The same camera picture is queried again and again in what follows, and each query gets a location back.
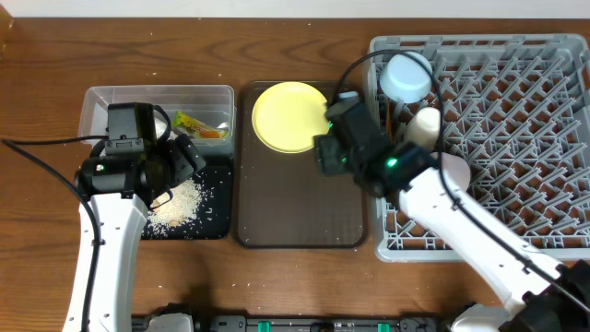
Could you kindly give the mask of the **yellow plate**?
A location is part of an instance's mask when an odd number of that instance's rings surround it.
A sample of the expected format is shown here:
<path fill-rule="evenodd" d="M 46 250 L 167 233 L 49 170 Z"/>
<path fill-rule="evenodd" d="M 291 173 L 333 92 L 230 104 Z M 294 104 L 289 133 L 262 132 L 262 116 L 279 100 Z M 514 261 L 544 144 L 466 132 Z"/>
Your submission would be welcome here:
<path fill-rule="evenodd" d="M 327 100 L 317 88 L 297 81 L 277 83 L 256 100 L 252 124 L 267 147 L 281 153 L 302 153 L 313 147 L 313 138 L 327 134 Z"/>

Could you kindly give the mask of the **light blue bowl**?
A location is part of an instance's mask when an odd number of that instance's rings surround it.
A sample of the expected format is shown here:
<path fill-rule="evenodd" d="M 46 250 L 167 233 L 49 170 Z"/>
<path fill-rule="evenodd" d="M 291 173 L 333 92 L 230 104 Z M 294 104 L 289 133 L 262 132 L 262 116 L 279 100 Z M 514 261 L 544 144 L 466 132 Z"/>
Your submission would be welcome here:
<path fill-rule="evenodd" d="M 422 101 L 431 91 L 432 67 L 421 54 L 395 55 L 384 67 L 379 83 L 383 93 L 395 102 Z"/>

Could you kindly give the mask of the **yellow snack wrapper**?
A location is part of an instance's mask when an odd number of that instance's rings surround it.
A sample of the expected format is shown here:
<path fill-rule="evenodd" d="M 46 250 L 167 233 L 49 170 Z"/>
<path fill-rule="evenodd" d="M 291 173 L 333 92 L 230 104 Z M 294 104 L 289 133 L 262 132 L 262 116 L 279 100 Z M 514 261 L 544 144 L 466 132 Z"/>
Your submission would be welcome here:
<path fill-rule="evenodd" d="M 193 138 L 222 139 L 228 134 L 226 129 L 216 128 L 209 124 L 205 124 L 180 111 L 175 113 L 171 125 L 178 131 Z"/>

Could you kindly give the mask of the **pink bowl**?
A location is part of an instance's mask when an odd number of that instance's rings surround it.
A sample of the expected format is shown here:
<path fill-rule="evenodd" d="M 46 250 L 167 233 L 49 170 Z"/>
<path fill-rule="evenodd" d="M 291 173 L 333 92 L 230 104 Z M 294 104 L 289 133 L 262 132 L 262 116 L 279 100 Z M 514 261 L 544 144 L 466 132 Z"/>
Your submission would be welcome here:
<path fill-rule="evenodd" d="M 452 154 L 443 153 L 442 167 L 463 191 L 468 189 L 471 182 L 471 171 L 465 160 Z"/>

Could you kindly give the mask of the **cream cup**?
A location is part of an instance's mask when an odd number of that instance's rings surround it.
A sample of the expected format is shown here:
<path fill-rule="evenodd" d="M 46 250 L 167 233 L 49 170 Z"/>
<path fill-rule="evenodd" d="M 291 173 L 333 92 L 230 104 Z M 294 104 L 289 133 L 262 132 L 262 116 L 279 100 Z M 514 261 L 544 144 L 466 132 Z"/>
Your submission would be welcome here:
<path fill-rule="evenodd" d="M 404 142 L 412 142 L 420 147 L 433 150 L 441 130 L 441 113 L 433 107 L 419 110 L 407 124 Z"/>

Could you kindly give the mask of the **pile of rice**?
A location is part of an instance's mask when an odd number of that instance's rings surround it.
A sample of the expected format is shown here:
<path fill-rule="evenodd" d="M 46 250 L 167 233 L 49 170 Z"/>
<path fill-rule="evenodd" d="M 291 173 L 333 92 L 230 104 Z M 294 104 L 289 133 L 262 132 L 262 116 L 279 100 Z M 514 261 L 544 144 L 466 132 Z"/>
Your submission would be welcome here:
<path fill-rule="evenodd" d="M 153 210 L 148 212 L 142 232 L 144 238 L 156 240 L 179 236 L 188 239 L 201 235 L 206 223 L 213 220 L 214 208 L 208 206 L 214 202 L 213 189 L 190 179 L 173 188 L 171 193 L 170 202 L 168 194 L 162 194 L 153 202 Z"/>

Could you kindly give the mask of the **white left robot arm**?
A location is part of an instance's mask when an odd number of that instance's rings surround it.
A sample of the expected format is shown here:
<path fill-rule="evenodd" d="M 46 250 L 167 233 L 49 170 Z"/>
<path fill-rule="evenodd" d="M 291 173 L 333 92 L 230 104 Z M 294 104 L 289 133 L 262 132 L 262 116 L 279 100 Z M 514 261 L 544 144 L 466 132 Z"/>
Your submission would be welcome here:
<path fill-rule="evenodd" d="M 66 331 L 129 331 L 139 241 L 156 198 L 202 170 L 187 135 L 151 151 L 141 138 L 102 140 L 76 173 L 80 244 Z"/>

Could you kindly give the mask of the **wooden chopstick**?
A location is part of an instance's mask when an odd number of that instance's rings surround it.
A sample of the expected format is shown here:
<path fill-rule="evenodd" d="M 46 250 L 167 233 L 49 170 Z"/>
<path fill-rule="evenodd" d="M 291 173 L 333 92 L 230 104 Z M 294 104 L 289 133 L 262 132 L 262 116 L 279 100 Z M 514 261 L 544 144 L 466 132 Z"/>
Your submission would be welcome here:
<path fill-rule="evenodd" d="M 388 139 L 392 141 L 393 135 L 391 125 L 391 102 L 388 97 L 385 98 L 385 129 Z"/>

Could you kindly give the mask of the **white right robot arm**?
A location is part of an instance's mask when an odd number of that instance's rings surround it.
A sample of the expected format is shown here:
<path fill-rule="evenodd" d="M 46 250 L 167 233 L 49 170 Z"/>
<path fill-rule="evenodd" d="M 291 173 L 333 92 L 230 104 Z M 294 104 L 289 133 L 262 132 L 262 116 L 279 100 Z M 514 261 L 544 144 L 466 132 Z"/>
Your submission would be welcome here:
<path fill-rule="evenodd" d="M 313 140 L 322 172 L 352 172 L 369 194 L 398 195 L 410 219 L 432 231 L 467 262 L 501 300 L 473 304 L 448 331 L 586 331 L 589 265 L 571 267 L 519 238 L 468 195 L 425 148 L 394 146 L 384 136 L 345 145 L 334 135 Z"/>

